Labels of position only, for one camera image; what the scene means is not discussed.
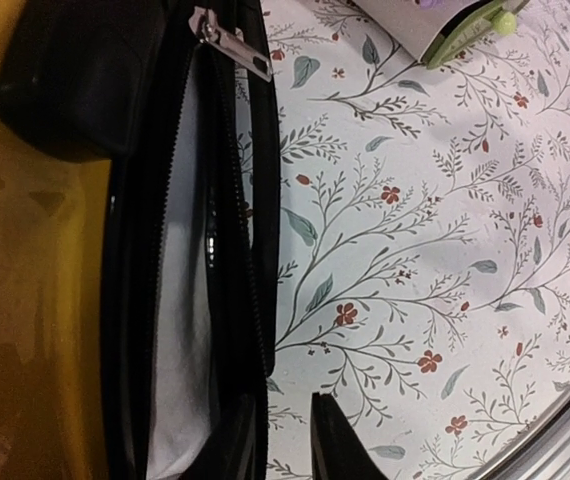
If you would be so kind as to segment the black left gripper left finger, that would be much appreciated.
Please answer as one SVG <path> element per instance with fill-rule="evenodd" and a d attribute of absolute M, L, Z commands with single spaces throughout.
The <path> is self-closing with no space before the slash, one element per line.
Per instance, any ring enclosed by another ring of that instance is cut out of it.
<path fill-rule="evenodd" d="M 252 395 L 242 395 L 223 412 L 183 480 L 260 480 L 266 478 L 266 410 Z"/>

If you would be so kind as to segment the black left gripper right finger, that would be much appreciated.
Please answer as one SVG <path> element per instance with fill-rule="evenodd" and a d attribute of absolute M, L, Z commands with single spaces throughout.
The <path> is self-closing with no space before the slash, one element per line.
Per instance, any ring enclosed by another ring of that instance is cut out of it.
<path fill-rule="evenodd" d="M 310 420 L 313 479 L 387 479 L 332 395 L 312 395 Z"/>

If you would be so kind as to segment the yellow Pikachu suitcase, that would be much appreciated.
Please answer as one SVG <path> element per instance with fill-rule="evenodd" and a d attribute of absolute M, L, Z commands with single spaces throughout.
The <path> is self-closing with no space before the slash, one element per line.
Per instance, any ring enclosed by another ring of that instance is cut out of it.
<path fill-rule="evenodd" d="M 194 61 L 210 435 L 242 395 L 267 419 L 281 167 L 267 53 L 257 1 L 0 1 L 0 479 L 150 479 L 163 230 Z"/>

